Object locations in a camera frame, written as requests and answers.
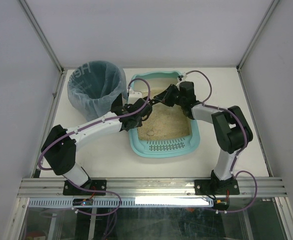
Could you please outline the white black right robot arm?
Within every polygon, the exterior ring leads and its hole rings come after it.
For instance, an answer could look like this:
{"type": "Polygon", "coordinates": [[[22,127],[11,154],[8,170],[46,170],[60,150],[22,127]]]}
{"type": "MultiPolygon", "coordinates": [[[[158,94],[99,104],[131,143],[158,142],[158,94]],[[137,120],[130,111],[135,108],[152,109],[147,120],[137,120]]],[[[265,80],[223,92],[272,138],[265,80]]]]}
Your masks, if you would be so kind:
{"type": "Polygon", "coordinates": [[[171,84],[151,102],[167,107],[180,106],[189,119],[212,124],[220,153],[211,171],[209,186],[215,190],[235,180],[233,171],[239,155],[253,140],[253,132],[239,106],[221,108],[197,100],[194,83],[190,81],[171,84]]]}

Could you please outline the teal litter box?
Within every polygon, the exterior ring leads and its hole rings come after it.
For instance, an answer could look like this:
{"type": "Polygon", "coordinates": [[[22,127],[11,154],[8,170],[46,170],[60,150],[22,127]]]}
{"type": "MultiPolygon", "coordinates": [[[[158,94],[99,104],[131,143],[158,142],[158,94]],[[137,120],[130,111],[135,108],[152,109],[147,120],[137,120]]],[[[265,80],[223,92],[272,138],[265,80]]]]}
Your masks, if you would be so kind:
{"type": "MultiPolygon", "coordinates": [[[[154,90],[166,89],[171,84],[176,85],[180,74],[177,70],[153,71],[135,74],[131,79],[146,80],[151,89],[150,99],[153,99],[154,90]]],[[[142,81],[135,81],[130,87],[135,92],[141,92],[143,97],[147,97],[148,87],[142,81]]],[[[196,120],[190,120],[190,130],[188,136],[167,140],[140,140],[137,128],[130,130],[128,134],[130,145],[137,155],[145,158],[169,158],[189,154],[199,146],[201,138],[196,120]]]]}

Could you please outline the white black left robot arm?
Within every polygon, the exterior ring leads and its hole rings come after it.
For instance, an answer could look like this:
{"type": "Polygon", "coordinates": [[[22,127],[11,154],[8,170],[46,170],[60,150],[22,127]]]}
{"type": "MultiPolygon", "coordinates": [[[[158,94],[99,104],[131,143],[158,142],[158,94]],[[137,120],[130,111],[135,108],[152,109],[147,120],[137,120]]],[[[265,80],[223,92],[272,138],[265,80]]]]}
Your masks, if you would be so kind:
{"type": "Polygon", "coordinates": [[[90,177],[76,163],[76,154],[80,148],[99,138],[129,131],[143,125],[152,113],[152,105],[147,99],[138,98],[133,104],[123,104],[119,95],[111,104],[111,109],[102,117],[76,127],[54,126],[42,148],[40,160],[48,162],[50,168],[39,166],[42,170],[52,170],[57,176],[63,176],[77,187],[88,189],[90,177]]]}

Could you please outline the black litter scoop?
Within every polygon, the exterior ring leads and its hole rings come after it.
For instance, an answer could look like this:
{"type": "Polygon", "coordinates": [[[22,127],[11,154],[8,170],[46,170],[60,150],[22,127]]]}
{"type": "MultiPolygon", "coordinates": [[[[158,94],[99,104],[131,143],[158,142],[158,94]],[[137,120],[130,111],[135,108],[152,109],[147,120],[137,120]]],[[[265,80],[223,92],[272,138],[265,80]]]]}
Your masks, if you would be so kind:
{"type": "Polygon", "coordinates": [[[156,104],[158,104],[158,103],[160,103],[160,101],[159,101],[159,100],[156,100],[156,99],[150,99],[150,100],[148,101],[148,104],[149,104],[150,106],[154,106],[154,105],[156,105],[156,104]]]}

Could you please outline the translucent blue bin liner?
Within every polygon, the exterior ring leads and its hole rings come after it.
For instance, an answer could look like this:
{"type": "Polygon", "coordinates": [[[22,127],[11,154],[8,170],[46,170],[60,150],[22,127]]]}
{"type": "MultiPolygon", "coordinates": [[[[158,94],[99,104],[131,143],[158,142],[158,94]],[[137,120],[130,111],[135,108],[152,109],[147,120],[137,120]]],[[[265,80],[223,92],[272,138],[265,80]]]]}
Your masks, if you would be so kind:
{"type": "MultiPolygon", "coordinates": [[[[127,93],[126,95],[123,95],[123,94],[119,94],[119,95],[122,95],[124,99],[127,98],[127,93]]],[[[80,99],[72,100],[68,96],[68,100],[71,103],[71,105],[75,109],[77,109],[89,122],[97,118],[100,118],[103,115],[105,115],[107,112],[109,112],[111,110],[112,103],[117,97],[103,97],[100,99],[89,99],[89,100],[80,100],[80,99]]]]}

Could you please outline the black trash bin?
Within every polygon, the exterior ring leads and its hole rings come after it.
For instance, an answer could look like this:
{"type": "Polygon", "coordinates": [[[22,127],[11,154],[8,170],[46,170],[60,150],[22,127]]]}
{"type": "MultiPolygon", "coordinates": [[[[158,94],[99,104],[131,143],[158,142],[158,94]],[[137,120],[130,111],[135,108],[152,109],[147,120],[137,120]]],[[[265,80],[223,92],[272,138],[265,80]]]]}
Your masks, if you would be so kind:
{"type": "Polygon", "coordinates": [[[67,93],[71,100],[97,100],[127,94],[124,70],[115,64],[95,60],[82,64],[70,75],[67,93]]]}

